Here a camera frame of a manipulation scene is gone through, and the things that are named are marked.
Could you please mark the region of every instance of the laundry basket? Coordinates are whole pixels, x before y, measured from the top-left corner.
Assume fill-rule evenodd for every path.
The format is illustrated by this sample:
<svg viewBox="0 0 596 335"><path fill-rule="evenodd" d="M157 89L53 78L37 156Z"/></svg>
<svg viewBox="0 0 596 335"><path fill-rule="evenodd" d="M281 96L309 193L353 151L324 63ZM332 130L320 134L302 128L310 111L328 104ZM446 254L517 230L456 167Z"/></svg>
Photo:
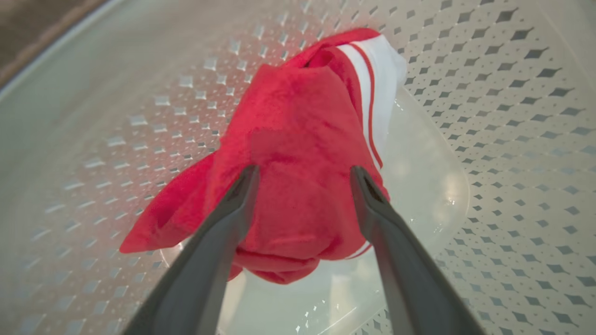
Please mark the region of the laundry basket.
<svg viewBox="0 0 596 335"><path fill-rule="evenodd" d="M487 334L593 334L594 6L106 2L0 92L0 333L121 333L184 247L120 254L143 208L218 149L261 64L368 26L408 62L394 207ZM36 13L69 17L52 8ZM219 331L392 333L374 254L326 266L298 286L230 282Z"/></svg>

